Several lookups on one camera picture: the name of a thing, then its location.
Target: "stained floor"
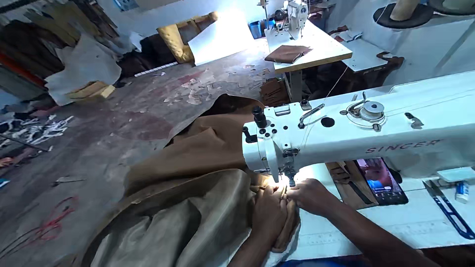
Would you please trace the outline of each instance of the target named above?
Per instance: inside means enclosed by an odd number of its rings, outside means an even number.
[[[0,189],[0,250],[39,226],[61,200],[77,197],[77,206],[48,233],[55,238],[24,243],[0,265],[50,266],[83,248],[122,198],[130,166],[157,153],[171,129],[211,107],[222,93],[259,99],[260,85],[275,77],[272,63],[264,61],[267,54],[266,40],[258,39],[254,48],[202,66],[182,64],[163,76],[154,76],[159,71],[130,78],[130,85],[105,101],[60,108],[57,118],[74,119],[63,136],[42,143],[53,150],[5,177],[11,182]],[[51,187],[64,176],[86,181]]]

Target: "smartphone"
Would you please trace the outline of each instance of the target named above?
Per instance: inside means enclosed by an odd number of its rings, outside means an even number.
[[[382,158],[355,160],[355,163],[380,206],[409,202]]]

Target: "sewing machine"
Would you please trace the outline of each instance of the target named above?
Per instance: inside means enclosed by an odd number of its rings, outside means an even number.
[[[475,165],[475,71],[356,94],[254,109],[242,135],[247,166],[294,186],[301,168],[322,162],[383,157],[412,178]]]
[[[266,8],[266,1],[261,0],[259,5]],[[283,24],[275,26],[275,31],[277,34],[286,31],[294,40],[297,40],[302,36],[302,29],[307,22],[308,5],[303,0],[284,1],[284,9],[287,10],[287,17]]]

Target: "leather scrap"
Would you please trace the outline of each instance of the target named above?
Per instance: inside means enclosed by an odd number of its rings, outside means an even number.
[[[144,236],[137,242],[144,247],[151,242],[155,250],[140,257],[122,250],[124,259],[134,259],[135,262],[128,261],[123,266],[137,266],[142,260],[147,263],[143,266],[149,263],[156,266],[161,256],[167,258],[172,266],[207,266],[210,261],[222,261],[222,253],[237,249],[233,245],[242,243],[246,237],[243,229],[251,226],[249,217],[252,216],[254,204],[252,190],[265,187],[268,183],[266,176],[251,172],[246,167],[242,154],[242,125],[253,120],[251,110],[255,105],[263,107],[254,99],[222,95],[202,116],[193,122],[182,123],[182,128],[177,131],[179,134],[171,139],[168,146],[131,168],[126,177],[123,200],[99,224],[71,266],[92,266],[93,260],[99,260],[95,257],[100,257],[100,248],[107,245],[103,242],[107,242],[106,237],[113,231],[132,233],[133,229],[138,229],[146,233],[153,220],[159,219],[157,215],[164,215],[166,210],[175,209],[184,201],[187,204],[178,208],[188,209],[188,223],[182,225],[180,234],[170,237],[179,238],[181,242],[174,242],[174,246],[162,246],[171,244],[171,241],[152,238],[142,243]],[[226,186],[214,190],[222,182]],[[216,194],[214,197],[209,195],[212,192]],[[290,201],[287,209],[289,214],[295,216],[287,218],[274,249],[287,247],[297,229],[294,225],[298,226],[300,221],[294,203]],[[196,212],[201,215],[199,222],[193,219]],[[174,226],[175,223],[168,217],[160,218],[161,222],[167,221],[160,224],[161,228]],[[147,223],[140,225],[144,219]],[[122,238],[116,240],[114,248],[117,244],[130,244],[123,239],[127,235],[118,236]],[[156,261],[151,260],[154,255],[157,256]],[[112,263],[99,261],[104,263],[102,266]]]
[[[279,48],[270,53],[264,60],[293,64],[297,59],[312,51],[311,48],[305,46],[286,46],[281,45]]]

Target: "person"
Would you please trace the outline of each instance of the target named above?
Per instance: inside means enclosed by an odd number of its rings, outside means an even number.
[[[363,253],[372,266],[439,266],[341,202],[316,179],[297,184],[287,191],[287,196],[307,212],[327,218]],[[281,198],[281,193],[267,186],[257,201],[251,233],[232,258],[229,267],[262,265],[284,227],[287,217],[285,205],[286,200]]]
[[[363,161],[366,166],[361,166],[361,161]],[[394,187],[390,177],[391,174],[386,169],[386,165],[381,158],[358,160],[358,164],[360,164],[361,170],[365,172],[364,177],[371,188],[382,189],[385,186]]]

